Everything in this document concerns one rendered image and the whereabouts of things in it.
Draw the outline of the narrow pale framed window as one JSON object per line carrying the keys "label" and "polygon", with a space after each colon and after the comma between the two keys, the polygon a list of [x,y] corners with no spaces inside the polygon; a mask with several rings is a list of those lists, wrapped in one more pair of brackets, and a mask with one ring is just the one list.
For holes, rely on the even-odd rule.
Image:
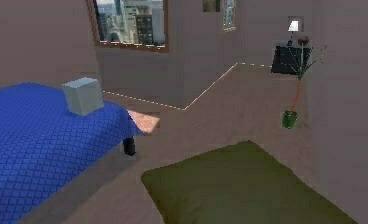
{"label": "narrow pale framed window", "polygon": [[223,0],[223,29],[231,30],[235,27],[236,0]]}

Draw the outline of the house plant in green pot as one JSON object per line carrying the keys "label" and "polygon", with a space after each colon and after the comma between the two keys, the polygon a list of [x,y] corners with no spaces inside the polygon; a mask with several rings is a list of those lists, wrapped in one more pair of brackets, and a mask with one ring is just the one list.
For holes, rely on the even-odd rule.
{"label": "house plant in green pot", "polygon": [[292,66],[291,69],[297,75],[297,91],[291,107],[282,113],[281,126],[286,129],[294,128],[298,120],[298,113],[295,110],[295,107],[300,96],[302,78],[314,64],[316,64],[317,62],[321,62],[321,59],[308,59],[307,61],[304,61],[305,55],[306,46],[304,44],[301,45],[301,52],[299,55],[292,55],[293,59],[295,60],[296,66]]}

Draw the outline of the blue quilted bed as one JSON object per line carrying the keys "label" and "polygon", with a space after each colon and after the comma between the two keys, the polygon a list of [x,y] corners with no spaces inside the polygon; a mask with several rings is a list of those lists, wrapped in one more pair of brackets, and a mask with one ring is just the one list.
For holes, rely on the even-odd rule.
{"label": "blue quilted bed", "polygon": [[109,150],[142,131],[106,101],[68,110],[62,90],[36,83],[0,89],[0,224],[15,224]]}

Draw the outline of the white shade table lamp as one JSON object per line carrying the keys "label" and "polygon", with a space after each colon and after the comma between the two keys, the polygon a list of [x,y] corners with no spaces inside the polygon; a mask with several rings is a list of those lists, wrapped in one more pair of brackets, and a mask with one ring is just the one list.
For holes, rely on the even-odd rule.
{"label": "white shade table lamp", "polygon": [[288,32],[290,33],[290,39],[287,42],[288,46],[291,46],[293,44],[293,36],[296,32],[299,31],[299,21],[298,20],[292,20],[288,27]]}

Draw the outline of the olive green floor cloth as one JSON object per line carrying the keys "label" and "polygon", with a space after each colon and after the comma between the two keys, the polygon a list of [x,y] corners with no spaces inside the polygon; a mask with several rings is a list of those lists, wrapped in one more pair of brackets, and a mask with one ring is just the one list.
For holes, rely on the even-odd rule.
{"label": "olive green floor cloth", "polygon": [[252,141],[148,170],[165,224],[358,224]]}

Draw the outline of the small dark framed picture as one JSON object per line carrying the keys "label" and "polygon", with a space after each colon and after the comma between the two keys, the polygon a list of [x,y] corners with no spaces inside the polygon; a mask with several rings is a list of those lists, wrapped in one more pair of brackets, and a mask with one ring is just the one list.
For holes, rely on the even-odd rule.
{"label": "small dark framed picture", "polygon": [[219,12],[220,0],[203,0],[204,12]]}

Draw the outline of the brown framed window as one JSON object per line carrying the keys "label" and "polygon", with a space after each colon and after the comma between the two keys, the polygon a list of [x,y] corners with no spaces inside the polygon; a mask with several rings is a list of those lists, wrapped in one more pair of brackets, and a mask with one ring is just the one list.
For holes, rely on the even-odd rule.
{"label": "brown framed window", "polygon": [[169,52],[168,0],[85,0],[97,47]]}

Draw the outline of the pale grey box pillow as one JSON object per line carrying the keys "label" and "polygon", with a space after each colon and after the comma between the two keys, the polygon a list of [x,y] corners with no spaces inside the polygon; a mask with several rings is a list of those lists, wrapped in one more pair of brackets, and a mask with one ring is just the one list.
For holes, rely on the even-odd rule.
{"label": "pale grey box pillow", "polygon": [[100,83],[97,79],[82,77],[64,83],[62,90],[70,112],[85,116],[104,106]]}

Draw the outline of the black chest of drawers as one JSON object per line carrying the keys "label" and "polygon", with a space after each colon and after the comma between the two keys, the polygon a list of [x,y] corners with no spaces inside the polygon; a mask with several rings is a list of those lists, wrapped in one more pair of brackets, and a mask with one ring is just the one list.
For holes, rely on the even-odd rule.
{"label": "black chest of drawers", "polygon": [[301,46],[296,41],[276,45],[272,62],[272,73],[297,75],[306,69],[311,55],[309,45]]}

